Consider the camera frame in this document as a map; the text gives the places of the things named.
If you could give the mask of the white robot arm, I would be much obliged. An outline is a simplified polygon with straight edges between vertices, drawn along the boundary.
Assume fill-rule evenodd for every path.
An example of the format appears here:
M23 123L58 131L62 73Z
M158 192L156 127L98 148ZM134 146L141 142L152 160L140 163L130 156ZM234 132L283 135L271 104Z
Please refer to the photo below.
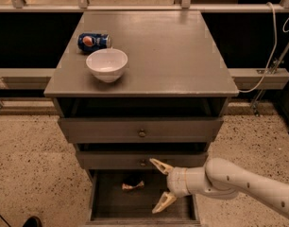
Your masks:
M222 158L212 158L201 167L170 166L154 158L149 161L166 176L167 185L153 214L186 196L230 200L242 192L289 219L289 184L254 174Z

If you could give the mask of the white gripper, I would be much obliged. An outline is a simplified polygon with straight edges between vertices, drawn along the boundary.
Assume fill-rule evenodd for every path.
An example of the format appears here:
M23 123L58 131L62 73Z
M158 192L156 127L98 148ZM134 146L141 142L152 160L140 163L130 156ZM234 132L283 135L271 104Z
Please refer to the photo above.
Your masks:
M205 193L209 188L205 169L203 167L172 167L155 158L149 159L150 163L156 167L166 177L167 187L170 192L163 192L152 213L157 214L165 210L174 203L177 198L194 194Z

